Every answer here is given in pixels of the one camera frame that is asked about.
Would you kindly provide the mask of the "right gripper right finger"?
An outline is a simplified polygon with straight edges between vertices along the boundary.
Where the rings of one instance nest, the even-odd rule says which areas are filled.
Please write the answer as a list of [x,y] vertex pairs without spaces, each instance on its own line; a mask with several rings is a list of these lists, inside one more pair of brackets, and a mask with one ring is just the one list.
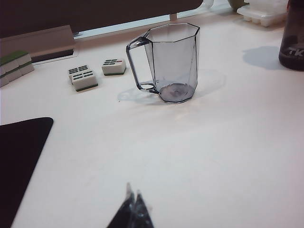
[[133,209],[133,228],[154,228],[142,193],[139,190],[137,191],[136,202]]

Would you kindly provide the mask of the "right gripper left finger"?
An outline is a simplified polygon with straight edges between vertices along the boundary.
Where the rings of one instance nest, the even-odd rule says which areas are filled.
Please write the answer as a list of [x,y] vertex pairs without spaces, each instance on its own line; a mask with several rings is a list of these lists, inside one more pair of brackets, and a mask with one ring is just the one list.
[[126,196],[116,214],[110,221],[108,228],[128,228],[135,206],[135,196],[131,184],[126,184]]

